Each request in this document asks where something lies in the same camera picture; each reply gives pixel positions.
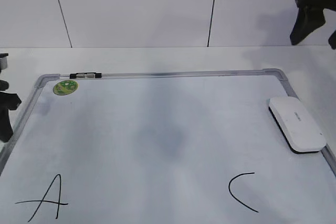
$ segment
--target white eraser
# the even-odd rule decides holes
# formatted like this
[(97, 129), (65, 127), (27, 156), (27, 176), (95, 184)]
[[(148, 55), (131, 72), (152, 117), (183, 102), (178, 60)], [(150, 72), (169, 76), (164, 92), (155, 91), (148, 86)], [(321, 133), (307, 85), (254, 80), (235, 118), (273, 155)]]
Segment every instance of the white eraser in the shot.
[(327, 144), (320, 128), (299, 99), (274, 97), (269, 99), (269, 108), (292, 151), (318, 152)]

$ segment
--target white wall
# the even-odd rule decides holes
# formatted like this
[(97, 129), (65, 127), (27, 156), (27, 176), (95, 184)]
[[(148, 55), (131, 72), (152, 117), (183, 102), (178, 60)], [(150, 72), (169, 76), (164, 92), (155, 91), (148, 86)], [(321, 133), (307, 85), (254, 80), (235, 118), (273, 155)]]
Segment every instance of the white wall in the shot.
[(69, 47), (57, 0), (0, 0), (0, 47)]
[[(213, 0), (60, 0), (74, 47), (204, 47)], [(0, 0), (0, 47), (69, 47), (57, 0)], [(210, 46), (290, 45), (294, 0), (215, 0)], [(336, 13), (302, 44), (327, 45)]]
[(60, 0), (74, 47), (206, 46), (213, 0)]
[[(295, 0), (215, 0), (210, 46), (290, 45), (297, 17)], [(303, 45), (327, 45), (336, 29), (336, 13), (325, 10), (327, 23)]]

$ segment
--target green magnet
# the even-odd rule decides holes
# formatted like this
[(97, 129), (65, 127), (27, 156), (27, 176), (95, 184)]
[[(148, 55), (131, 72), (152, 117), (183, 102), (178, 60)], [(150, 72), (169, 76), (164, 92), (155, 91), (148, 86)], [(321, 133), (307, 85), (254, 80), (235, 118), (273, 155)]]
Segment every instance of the green magnet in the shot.
[(52, 89), (56, 95), (68, 95), (78, 89), (78, 83), (72, 80), (61, 81)]

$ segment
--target whiteboard surface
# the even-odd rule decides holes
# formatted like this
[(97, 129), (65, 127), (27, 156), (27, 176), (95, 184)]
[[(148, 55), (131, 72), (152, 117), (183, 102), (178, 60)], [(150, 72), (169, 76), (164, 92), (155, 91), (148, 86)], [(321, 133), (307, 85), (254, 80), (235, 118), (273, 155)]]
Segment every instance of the whiteboard surface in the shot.
[[(273, 76), (51, 81), (0, 176), (3, 223), (332, 223), (323, 156), (292, 153), (268, 112)], [(242, 206), (228, 192), (258, 210)], [(46, 200), (57, 201), (59, 182)]]

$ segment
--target white table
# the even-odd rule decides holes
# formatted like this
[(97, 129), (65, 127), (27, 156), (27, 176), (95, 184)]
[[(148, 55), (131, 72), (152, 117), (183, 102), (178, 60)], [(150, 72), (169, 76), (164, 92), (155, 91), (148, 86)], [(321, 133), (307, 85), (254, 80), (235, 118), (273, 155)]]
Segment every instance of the white table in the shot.
[[(8, 52), (0, 77), (23, 102), (42, 74), (129, 73), (279, 68), (336, 153), (336, 53), (328, 46), (210, 48), (30, 48)], [(17, 111), (10, 113), (12, 123)]]

